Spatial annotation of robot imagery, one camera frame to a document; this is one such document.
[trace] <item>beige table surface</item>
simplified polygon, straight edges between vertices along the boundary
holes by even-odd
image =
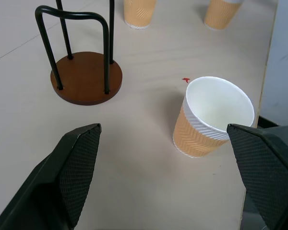
[[[66,132],[101,123],[94,176],[76,229],[239,228],[245,188],[230,143],[191,159],[175,149],[172,132],[187,87],[182,78],[229,80],[257,111],[274,9],[246,1],[227,30],[214,32],[202,22],[207,5],[159,0],[151,26],[136,31],[126,26],[122,1],[116,1],[114,59],[123,83],[114,98],[94,106],[55,94],[40,36],[24,33],[24,43],[2,57],[0,44],[0,213]],[[82,11],[108,20],[108,1],[90,1]],[[19,31],[36,30],[34,12],[26,17]],[[48,34],[58,60],[66,50],[59,20],[54,22]],[[73,52],[102,52],[98,22],[67,26]]]

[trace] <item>paper cup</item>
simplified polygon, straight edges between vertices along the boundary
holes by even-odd
[[[134,29],[145,29],[152,19],[157,0],[124,0],[125,23]]]
[[[225,29],[242,2],[243,0],[210,0],[205,25],[213,30]]]
[[[221,78],[197,78],[187,87],[173,142],[180,152],[202,157],[229,140],[228,124],[253,121],[253,105],[240,88]]]

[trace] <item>red stain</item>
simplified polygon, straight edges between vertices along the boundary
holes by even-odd
[[[187,83],[189,83],[190,78],[183,78],[182,80],[185,80]]]

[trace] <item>round wooden base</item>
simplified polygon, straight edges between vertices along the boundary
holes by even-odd
[[[67,56],[57,62],[63,90],[51,71],[50,79],[54,91],[64,100],[81,105],[103,103],[120,90],[122,71],[114,62],[109,66],[110,93],[104,94],[104,55],[95,52],[74,53],[73,59]]]

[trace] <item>white cup rim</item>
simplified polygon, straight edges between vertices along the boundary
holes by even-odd
[[[188,84],[187,90],[186,90],[186,100],[187,100],[188,106],[190,105],[189,99],[188,99],[188,90],[190,89],[190,86],[191,86],[192,84],[195,84],[198,80],[203,79],[203,78],[213,79],[213,80],[218,80],[218,81],[223,81],[223,82],[231,85],[231,86],[234,87],[237,91],[239,91],[242,95],[244,95],[244,96],[247,98],[248,103],[249,103],[249,104],[252,106],[252,108],[253,108],[253,109],[252,109],[252,122],[251,122],[250,124],[248,124],[247,126],[250,127],[250,126],[253,124],[254,119],[255,119],[255,112],[254,112],[253,104],[252,104],[251,100],[249,99],[248,95],[247,95],[242,89],[240,89],[237,85],[235,85],[235,84],[231,83],[230,81],[225,80],[225,79],[223,79],[223,78],[206,76],[206,77],[199,77],[199,78],[196,78],[196,79],[194,79],[193,81],[191,81],[191,82]],[[190,108],[192,114],[193,114],[202,124],[204,124],[205,126],[209,127],[210,129],[213,129],[214,131],[227,134],[227,131],[224,131],[224,130],[219,129],[219,128],[215,128],[215,127],[207,124],[205,121],[203,121],[201,118],[199,118],[199,117],[196,115],[196,113],[192,110],[192,108],[191,108],[190,106],[189,106],[189,108]]]

